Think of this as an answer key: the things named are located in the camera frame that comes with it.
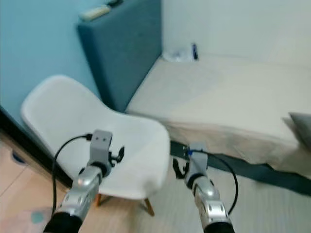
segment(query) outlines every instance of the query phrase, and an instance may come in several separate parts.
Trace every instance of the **white wall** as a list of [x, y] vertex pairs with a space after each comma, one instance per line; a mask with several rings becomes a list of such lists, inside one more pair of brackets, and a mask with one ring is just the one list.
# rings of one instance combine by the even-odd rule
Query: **white wall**
[[163, 46], [311, 68], [311, 0], [163, 0]]

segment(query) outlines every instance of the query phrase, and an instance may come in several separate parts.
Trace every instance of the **wooden chair leg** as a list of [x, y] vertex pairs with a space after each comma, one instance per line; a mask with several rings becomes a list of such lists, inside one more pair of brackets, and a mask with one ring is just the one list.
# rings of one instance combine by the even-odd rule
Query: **wooden chair leg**
[[101, 194], [97, 194], [96, 198], [95, 198], [95, 206], [96, 207], [101, 205], [101, 200], [102, 200], [102, 195]]
[[145, 201], [145, 203], [147, 205], [148, 214], [150, 214], [153, 217], [155, 215], [155, 213], [154, 213], [154, 210], [153, 210], [153, 208], [152, 208], [152, 206], [150, 204], [149, 199], [146, 198], [144, 201]]

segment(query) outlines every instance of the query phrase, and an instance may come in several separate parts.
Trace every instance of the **teal headboard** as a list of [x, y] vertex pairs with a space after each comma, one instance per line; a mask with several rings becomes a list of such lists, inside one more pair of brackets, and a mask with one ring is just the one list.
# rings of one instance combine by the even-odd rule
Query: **teal headboard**
[[162, 52], [161, 0], [125, 0], [77, 28], [103, 102], [124, 112]]

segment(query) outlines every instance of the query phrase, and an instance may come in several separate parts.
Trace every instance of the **blue wall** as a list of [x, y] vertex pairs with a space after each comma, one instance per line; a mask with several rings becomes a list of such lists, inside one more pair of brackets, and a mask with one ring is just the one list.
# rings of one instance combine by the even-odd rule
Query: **blue wall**
[[46, 77], [66, 74], [99, 96], [75, 29], [78, 14], [104, 0], [0, 1], [0, 104], [20, 124], [20, 107]]

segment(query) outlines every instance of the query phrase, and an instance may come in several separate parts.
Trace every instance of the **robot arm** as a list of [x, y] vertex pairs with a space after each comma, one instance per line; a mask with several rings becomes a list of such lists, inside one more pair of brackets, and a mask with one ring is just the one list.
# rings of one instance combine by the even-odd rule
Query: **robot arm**
[[179, 171], [177, 160], [174, 160], [173, 167], [176, 177], [185, 178], [186, 186], [192, 190], [204, 233], [234, 233], [219, 192], [207, 176], [207, 155], [192, 150], [207, 151], [204, 143], [191, 143], [188, 150], [190, 162], [184, 168], [185, 174]]
[[[110, 132], [94, 132], [90, 145], [90, 160], [73, 181], [72, 188], [48, 222], [45, 233], [79, 232], [98, 193], [99, 185], [115, 166], [112, 162], [119, 163], [123, 159], [124, 147], [120, 149], [118, 156], [112, 156], [109, 151], [111, 140]], [[185, 174], [181, 173], [175, 159], [173, 168], [176, 177], [184, 178], [186, 186], [192, 190], [204, 233], [234, 233], [219, 193], [207, 176], [207, 155], [191, 150], [207, 151], [203, 143], [191, 143], [188, 150], [190, 162], [184, 168]]]
[[45, 233], [78, 233], [86, 218], [88, 210], [98, 194], [99, 185], [104, 177], [108, 176], [113, 161], [121, 162], [124, 156], [124, 147], [119, 155], [113, 157], [109, 151], [112, 133], [95, 131], [90, 145], [90, 160], [86, 168], [80, 171], [73, 181], [72, 188], [65, 195], [51, 220], [44, 229]]

